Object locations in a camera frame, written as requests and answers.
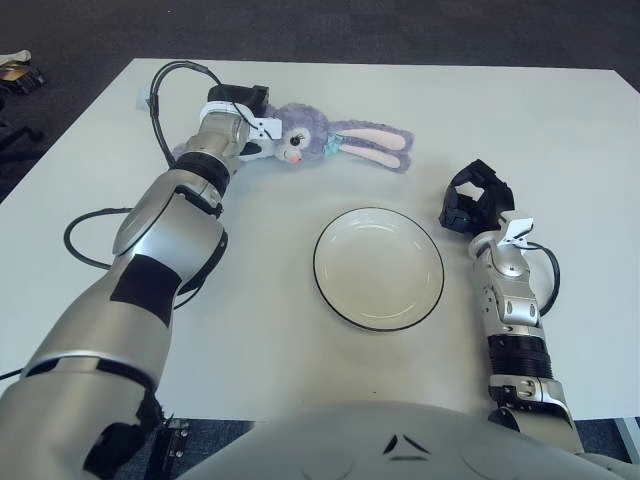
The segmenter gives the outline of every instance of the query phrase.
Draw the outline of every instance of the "stuffed bunny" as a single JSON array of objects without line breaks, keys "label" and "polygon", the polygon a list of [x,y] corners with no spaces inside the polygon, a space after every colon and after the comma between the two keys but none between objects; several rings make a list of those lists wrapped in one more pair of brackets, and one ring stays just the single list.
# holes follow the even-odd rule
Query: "stuffed bunny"
[{"label": "stuffed bunny", "polygon": [[282,120],[282,138],[256,142],[262,151],[243,156],[244,160],[274,156],[298,163],[346,152],[396,172],[404,172],[411,164],[408,152],[413,146],[413,134],[405,130],[355,120],[330,122],[316,108],[300,103],[280,109],[269,105],[265,116]]}]

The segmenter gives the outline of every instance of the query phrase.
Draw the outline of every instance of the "table surface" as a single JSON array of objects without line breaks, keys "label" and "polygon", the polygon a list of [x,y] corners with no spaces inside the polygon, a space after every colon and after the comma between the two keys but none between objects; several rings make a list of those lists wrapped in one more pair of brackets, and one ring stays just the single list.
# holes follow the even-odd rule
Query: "table surface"
[{"label": "table surface", "polygon": [[[133,206],[165,169],[148,114],[136,109],[140,89],[163,63],[127,66],[0,205],[0,371],[22,366],[102,274],[67,254],[67,223],[90,210]],[[531,240],[560,260],[560,296],[544,326],[575,418],[640,414],[640,96],[615,72],[204,63],[227,83],[269,85],[276,106],[303,102],[331,120],[388,123],[415,132],[416,142],[404,175],[346,155],[241,168],[224,199],[227,253],[174,317],[158,390],[167,414],[261,420],[314,403],[380,399],[486,415],[493,408],[488,353],[469,279],[469,239],[437,221],[446,185],[476,158],[535,218]],[[170,145],[197,130],[210,86],[190,71],[167,77],[161,121]],[[442,254],[442,298],[408,330],[359,330],[324,303],[314,283],[319,233],[362,206],[408,215]],[[83,224],[74,240],[110,261],[121,220]],[[549,267],[537,253],[529,258],[544,299]]]}]

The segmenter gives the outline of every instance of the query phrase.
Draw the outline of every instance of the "wire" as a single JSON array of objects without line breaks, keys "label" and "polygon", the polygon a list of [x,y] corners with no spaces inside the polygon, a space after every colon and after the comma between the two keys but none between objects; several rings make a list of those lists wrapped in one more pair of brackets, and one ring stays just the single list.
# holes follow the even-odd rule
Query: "wire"
[{"label": "wire", "polygon": [[67,251],[73,255],[76,259],[80,260],[82,263],[86,263],[87,265],[91,265],[92,267],[102,268],[103,270],[109,270],[111,265],[108,263],[99,262],[98,260],[94,260],[93,258],[89,258],[86,255],[80,253],[76,247],[73,246],[71,242],[71,232],[73,229],[78,226],[78,224],[94,217],[100,217],[102,215],[117,215],[121,213],[129,213],[131,208],[103,208],[102,210],[96,210],[95,212],[85,213],[84,215],[80,215],[78,218],[71,221],[67,228],[64,229],[64,246],[67,248]]},{"label": "wire", "polygon": [[[153,133],[158,140],[158,144],[160,145],[160,149],[162,150],[162,153],[167,160],[169,168],[171,168],[176,163],[176,159],[173,157],[173,154],[171,153],[171,150],[167,145],[167,141],[164,138],[164,134],[162,133],[162,126],[160,125],[160,97],[158,95],[158,92],[164,78],[170,72],[179,68],[195,70],[196,72],[203,73],[211,78],[222,90],[226,101],[230,102],[235,107],[242,120],[254,130],[258,130],[258,127],[253,125],[249,121],[249,119],[247,119],[247,117],[242,113],[240,107],[238,107],[236,102],[234,102],[229,95],[229,92],[227,91],[224,84],[211,70],[209,70],[204,65],[200,65],[199,63],[191,62],[189,60],[175,60],[173,62],[169,62],[156,72],[156,74],[153,76],[153,79],[151,80],[151,86],[149,87],[149,115],[151,116],[151,125],[153,127]],[[264,132],[270,140],[273,140],[273,137],[268,130],[265,129]]]},{"label": "wire", "polygon": [[187,303],[189,303],[191,300],[193,300],[193,298],[200,293],[200,290],[202,290],[202,285],[204,284],[200,284],[198,286],[198,288],[196,288],[193,293],[191,295],[189,295],[189,298],[187,298],[184,302],[179,303],[178,305],[176,305],[175,307],[173,307],[174,310],[179,309],[180,307],[184,307]]},{"label": "wire", "polygon": [[20,375],[22,373],[22,369],[14,370],[13,372],[3,373],[0,375],[0,380],[6,380],[7,378],[15,377],[16,375]]},{"label": "wire", "polygon": [[539,243],[528,243],[529,245],[532,245],[532,247],[519,247],[518,245],[514,245],[514,247],[519,248],[520,250],[542,250],[549,258],[551,267],[553,268],[553,290],[551,290],[551,295],[549,296],[547,303],[545,303],[544,307],[540,309],[540,316],[544,317],[549,310],[551,310],[551,307],[553,307],[553,304],[558,298],[558,293],[560,292],[560,263],[558,263],[558,259],[555,254],[547,247],[543,247]]}]

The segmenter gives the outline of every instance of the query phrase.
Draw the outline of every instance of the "gray carpet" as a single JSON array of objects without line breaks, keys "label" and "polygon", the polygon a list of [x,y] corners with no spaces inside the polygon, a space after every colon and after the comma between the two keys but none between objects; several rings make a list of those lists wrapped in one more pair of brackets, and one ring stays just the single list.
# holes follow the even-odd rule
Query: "gray carpet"
[{"label": "gray carpet", "polygon": [[[44,130],[45,149],[134,57],[607,68],[640,89],[638,0],[23,0],[0,9],[0,52],[30,49],[48,80],[9,97],[0,117]],[[0,200],[34,163],[0,166]],[[172,476],[246,431],[203,422]],[[610,421],[578,427],[590,451],[625,457]],[[146,471],[150,451],[131,476]]]}]

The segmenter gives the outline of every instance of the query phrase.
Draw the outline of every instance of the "white plate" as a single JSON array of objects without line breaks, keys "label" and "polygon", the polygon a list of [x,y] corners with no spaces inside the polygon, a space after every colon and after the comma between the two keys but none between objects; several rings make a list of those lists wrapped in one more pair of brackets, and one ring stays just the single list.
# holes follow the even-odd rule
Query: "white plate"
[{"label": "white plate", "polygon": [[427,232],[381,208],[351,210],[327,225],[313,268],[327,303],[351,323],[376,331],[422,321],[444,285],[442,258]]}]

